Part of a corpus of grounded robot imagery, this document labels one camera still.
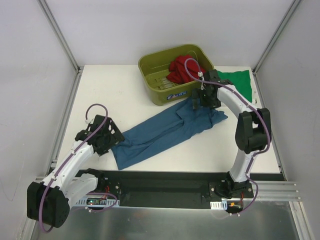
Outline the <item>blue t shirt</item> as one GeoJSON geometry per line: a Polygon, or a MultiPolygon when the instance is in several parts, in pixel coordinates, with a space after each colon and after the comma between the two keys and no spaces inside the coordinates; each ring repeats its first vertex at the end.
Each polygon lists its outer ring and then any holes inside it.
{"type": "Polygon", "coordinates": [[[117,168],[123,170],[166,151],[226,120],[224,111],[193,109],[190,97],[122,133],[124,141],[113,147],[117,168]]]}

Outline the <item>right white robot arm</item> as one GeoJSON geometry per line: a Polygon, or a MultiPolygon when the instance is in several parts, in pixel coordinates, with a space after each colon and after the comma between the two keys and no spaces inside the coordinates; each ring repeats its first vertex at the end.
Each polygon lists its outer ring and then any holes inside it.
{"type": "Polygon", "coordinates": [[[198,72],[200,88],[192,90],[193,108],[216,109],[225,104],[237,117],[235,142],[238,152],[226,179],[214,188],[216,195],[231,199],[250,185],[250,172],[257,155],[265,153],[271,143],[271,114],[245,99],[228,79],[220,79],[217,70],[198,72]]]}

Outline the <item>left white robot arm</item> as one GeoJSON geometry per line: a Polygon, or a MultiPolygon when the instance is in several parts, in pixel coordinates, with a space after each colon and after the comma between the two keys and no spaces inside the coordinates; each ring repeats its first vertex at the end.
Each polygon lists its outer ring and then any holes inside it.
{"type": "Polygon", "coordinates": [[[87,121],[87,128],[78,132],[66,157],[42,181],[33,181],[27,188],[26,215],[51,228],[61,227],[70,210],[86,195],[93,198],[87,203],[90,211],[112,199],[107,207],[119,202],[119,183],[108,181],[101,170],[88,168],[74,179],[80,168],[94,155],[99,157],[117,144],[124,136],[110,117],[96,115],[87,121]]]}

